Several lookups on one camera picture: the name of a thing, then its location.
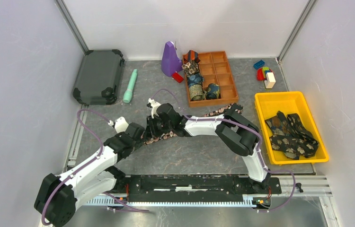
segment blue toy block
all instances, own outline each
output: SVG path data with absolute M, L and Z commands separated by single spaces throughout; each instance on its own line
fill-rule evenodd
M 258 70 L 259 68 L 263 67 L 265 65 L 265 62 L 263 60 L 258 61 L 256 64 L 253 65 L 253 67 Z

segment gray floor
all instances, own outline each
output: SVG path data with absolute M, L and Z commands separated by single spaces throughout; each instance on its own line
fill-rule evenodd
M 287 198 L 274 198 L 272 206 Z M 284 208 L 257 214 L 250 208 L 148 207 L 151 213 L 116 213 L 83 206 L 65 227 L 326 227 L 318 197 L 292 198 Z
M 229 59 L 231 70 L 239 93 L 239 104 L 244 106 L 243 116 L 258 127 L 257 112 L 254 106 L 254 95 L 259 92 L 286 91 L 286 86 L 279 66 L 275 59 L 263 59 L 266 66 L 275 74 L 276 84 L 271 90 L 266 90 L 264 83 L 256 80 L 256 70 L 253 64 L 259 59 Z M 131 103 L 122 102 L 123 93 L 127 88 L 133 69 L 138 69 L 138 78 L 134 88 Z M 168 88 L 173 91 L 183 105 L 178 105 L 171 95 L 161 92 L 155 97 L 160 103 L 171 103 L 176 110 L 191 115 L 203 115 L 221 106 L 207 106 L 188 108 L 185 84 L 177 83 L 166 77 L 160 70 L 160 61 L 126 61 L 118 91 L 118 101 L 109 106 L 90 106 L 90 109 L 103 113 L 111 120 L 123 116 L 128 122 L 135 122 L 146 126 L 146 116 L 151 112 L 146 107 L 150 98 L 158 89 Z M 115 130 L 109 127 L 101 118 L 88 113 L 88 125 L 99 137 L 105 141 L 115 135 Z M 97 140 L 84 131 L 78 151 L 77 164 L 88 158 L 99 148 Z M 296 164 L 277 166 L 269 163 L 265 145 L 262 146 L 264 159 L 272 170 L 291 169 L 298 174 L 314 173 L 311 164 Z M 126 160 L 116 164 L 116 167 L 126 174 L 246 174 L 247 168 L 243 160 L 230 151 L 218 138 L 198 136 L 193 138 L 171 138 L 143 146 Z

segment white wall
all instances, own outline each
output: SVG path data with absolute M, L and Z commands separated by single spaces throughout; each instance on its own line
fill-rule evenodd
M 83 53 L 52 0 L 0 0 L 0 227 L 37 226 L 34 201 L 60 173 Z
M 330 155 L 328 177 L 344 226 L 355 226 L 355 1 L 318 1 L 283 60 L 306 96 Z
M 88 47 L 119 48 L 128 59 L 225 50 L 229 57 L 276 57 L 307 0 L 65 0 Z

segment gray mat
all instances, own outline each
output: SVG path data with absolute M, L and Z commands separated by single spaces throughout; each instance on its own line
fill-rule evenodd
M 239 104 L 244 106 L 243 116 L 260 127 L 254 106 L 254 95 L 258 92 L 286 91 L 286 86 L 279 66 L 275 59 L 263 59 L 266 66 L 275 74 L 274 88 L 266 90 L 262 81 L 256 80 L 256 70 L 253 64 L 259 59 L 229 59 L 231 70 L 239 93 Z M 225 105 L 188 108 L 186 88 L 184 82 L 177 83 L 166 77 L 160 70 L 160 61 L 126 61 L 123 77 L 118 91 L 118 101 L 109 106 L 90 106 L 90 109 L 103 113 L 111 120 L 123 116 L 128 122 L 135 122 L 146 127 L 146 116 L 151 112 L 146 107 L 150 98 L 160 88 L 167 88 L 174 92 L 182 108 L 171 95 L 161 91 L 155 100 L 160 103 L 171 103 L 175 110 L 182 113 L 201 116 Z M 138 77 L 134 87 L 133 99 L 129 104 L 122 101 L 133 69 L 138 69 Z M 105 141 L 115 135 L 115 130 L 106 122 L 92 113 L 88 113 L 88 125 L 100 138 Z M 87 131 L 81 139 L 77 164 L 88 158 L 99 148 L 97 140 Z M 314 173 L 311 164 L 296 164 L 277 166 L 269 163 L 265 145 L 262 152 L 271 170 L 289 168 L 295 173 Z M 126 174 L 246 174 L 247 168 L 242 158 L 228 149 L 217 137 L 198 136 L 193 138 L 171 138 L 141 147 L 127 159 L 120 161 L 116 167 Z

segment purple object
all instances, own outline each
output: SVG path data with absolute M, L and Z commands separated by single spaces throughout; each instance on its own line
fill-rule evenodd
M 182 61 L 178 58 L 175 46 L 171 41 L 165 43 L 161 69 L 162 72 L 168 77 L 171 77 L 173 73 L 180 72 L 182 70 Z

